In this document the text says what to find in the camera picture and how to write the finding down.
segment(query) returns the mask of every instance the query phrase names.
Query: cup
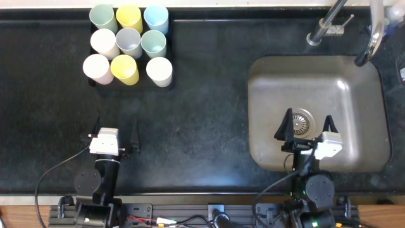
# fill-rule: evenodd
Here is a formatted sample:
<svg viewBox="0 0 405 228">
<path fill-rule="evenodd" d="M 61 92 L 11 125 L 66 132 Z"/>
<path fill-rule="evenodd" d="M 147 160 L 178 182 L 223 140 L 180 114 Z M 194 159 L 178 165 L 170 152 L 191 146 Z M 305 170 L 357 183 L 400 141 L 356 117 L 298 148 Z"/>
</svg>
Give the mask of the cup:
<svg viewBox="0 0 405 228">
<path fill-rule="evenodd" d="M 166 37 L 157 30 L 149 30 L 140 39 L 146 54 L 152 58 L 166 56 Z"/>
<path fill-rule="evenodd" d="M 136 5 L 124 5 L 116 11 L 116 19 L 123 28 L 136 29 L 140 34 L 144 30 L 140 9 Z"/>
<path fill-rule="evenodd" d="M 113 81 L 107 58 L 101 54 L 92 54 L 83 62 L 83 72 L 96 82 L 106 85 Z"/>
<path fill-rule="evenodd" d="M 114 10 L 107 4 L 100 4 L 90 10 L 90 21 L 98 29 L 110 29 L 114 33 L 118 31 L 118 26 L 114 17 Z"/>
<path fill-rule="evenodd" d="M 149 6 L 145 9 L 144 18 L 151 30 L 163 34 L 169 31 L 169 12 L 164 6 Z"/>
<path fill-rule="evenodd" d="M 109 60 L 120 55 L 120 49 L 115 44 L 115 34 L 106 28 L 95 31 L 91 36 L 90 44 L 94 50 Z"/>
<path fill-rule="evenodd" d="M 135 60 L 126 54 L 117 56 L 111 62 L 111 72 L 125 85 L 132 86 L 139 80 L 139 72 Z"/>
<path fill-rule="evenodd" d="M 173 67 L 168 59 L 156 57 L 147 63 L 146 73 L 157 86 L 166 87 L 171 83 Z"/>
<path fill-rule="evenodd" d="M 123 28 L 115 37 L 116 45 L 127 55 L 135 59 L 142 56 L 142 47 L 140 46 L 140 34 L 136 29 Z"/>
</svg>

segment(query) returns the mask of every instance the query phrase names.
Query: wooden table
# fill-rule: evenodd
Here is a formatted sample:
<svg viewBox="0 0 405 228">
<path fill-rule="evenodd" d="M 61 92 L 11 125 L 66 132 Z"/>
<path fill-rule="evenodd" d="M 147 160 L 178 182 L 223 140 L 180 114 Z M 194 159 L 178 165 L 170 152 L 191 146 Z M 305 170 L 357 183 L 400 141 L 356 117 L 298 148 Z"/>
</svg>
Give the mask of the wooden table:
<svg viewBox="0 0 405 228">
<path fill-rule="evenodd" d="M 42 219 L 47 224 L 50 206 L 40 206 Z M 34 206 L 0 206 L 8 228 L 41 228 Z M 361 205 L 361 221 L 375 227 L 405 227 L 405 206 Z"/>
</svg>

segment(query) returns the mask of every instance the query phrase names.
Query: faucet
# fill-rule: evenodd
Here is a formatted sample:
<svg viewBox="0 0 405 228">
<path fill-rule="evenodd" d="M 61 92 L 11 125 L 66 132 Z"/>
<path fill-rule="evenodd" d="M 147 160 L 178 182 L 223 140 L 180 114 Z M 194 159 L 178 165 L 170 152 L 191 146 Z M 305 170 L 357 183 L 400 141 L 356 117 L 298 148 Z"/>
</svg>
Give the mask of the faucet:
<svg viewBox="0 0 405 228">
<path fill-rule="evenodd" d="M 324 18 L 321 18 L 318 25 L 315 27 L 314 32 L 307 35 L 307 41 L 312 46 L 317 46 L 321 43 L 322 37 L 328 32 L 332 26 L 332 20 L 336 17 L 337 13 L 343 8 L 347 0 L 337 0 L 337 2 L 330 8 L 329 12 Z M 371 36 L 370 41 L 361 54 L 354 60 L 354 64 L 358 67 L 366 64 L 367 61 L 373 57 L 381 44 L 384 35 L 384 5 L 382 0 L 370 0 L 371 11 Z M 340 26 L 341 30 L 347 23 L 345 22 Z"/>
</svg>

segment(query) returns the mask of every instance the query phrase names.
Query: yellow cup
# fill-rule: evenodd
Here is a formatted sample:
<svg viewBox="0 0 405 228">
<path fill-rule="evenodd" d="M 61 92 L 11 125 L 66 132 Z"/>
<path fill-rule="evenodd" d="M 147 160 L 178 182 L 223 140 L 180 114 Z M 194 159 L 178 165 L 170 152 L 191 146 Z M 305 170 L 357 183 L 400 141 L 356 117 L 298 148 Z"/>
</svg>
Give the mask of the yellow cup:
<svg viewBox="0 0 405 228">
<path fill-rule="evenodd" d="M 123 28 L 136 29 L 140 34 L 144 30 L 142 25 L 142 15 L 136 5 L 124 5 L 116 11 L 116 19 Z"/>
<path fill-rule="evenodd" d="M 111 72 L 125 85 L 135 85 L 139 80 L 139 72 L 135 60 L 126 54 L 121 54 L 111 62 Z"/>
</svg>

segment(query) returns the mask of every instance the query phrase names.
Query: black tray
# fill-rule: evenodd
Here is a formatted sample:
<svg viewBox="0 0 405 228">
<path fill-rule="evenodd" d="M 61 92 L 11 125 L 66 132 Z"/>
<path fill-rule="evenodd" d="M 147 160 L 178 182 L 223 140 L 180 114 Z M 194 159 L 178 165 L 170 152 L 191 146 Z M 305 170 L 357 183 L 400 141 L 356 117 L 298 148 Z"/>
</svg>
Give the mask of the black tray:
<svg viewBox="0 0 405 228">
<path fill-rule="evenodd" d="M 142 17 L 142 23 L 144 26 L 144 30 L 142 31 L 142 33 L 140 34 L 140 36 L 144 35 L 145 32 L 149 31 L 150 28 L 147 26 L 147 23 L 145 22 L 145 20 Z M 122 26 L 120 25 L 120 23 L 117 21 L 118 24 L 118 31 L 122 29 Z M 172 53 L 172 42 L 171 42 L 171 20 L 170 20 L 170 16 L 169 16 L 169 31 L 168 33 L 165 35 L 166 36 L 166 57 L 170 63 L 173 63 L 173 53 Z M 91 24 L 91 34 L 93 34 L 98 28 L 92 23 Z M 96 50 L 94 50 L 91 46 L 90 46 L 90 54 L 98 54 L 98 52 Z M 146 73 L 146 65 L 149 62 L 150 57 L 146 54 L 146 52 L 142 49 L 142 56 L 138 59 L 136 59 L 136 63 L 137 63 L 137 69 L 139 72 L 139 80 L 135 85 L 125 85 L 123 82 L 121 82 L 119 79 L 117 79 L 116 77 L 114 77 L 113 81 L 111 83 L 109 83 L 108 85 L 101 85 L 99 83 L 97 83 L 95 80 L 92 79 L 88 79 L 88 83 L 90 86 L 95 87 L 97 90 L 99 91 L 169 91 L 174 84 L 174 75 L 172 75 L 171 77 L 171 82 L 168 86 L 166 87 L 159 87 L 157 86 L 153 80 L 147 75 Z"/>
</svg>

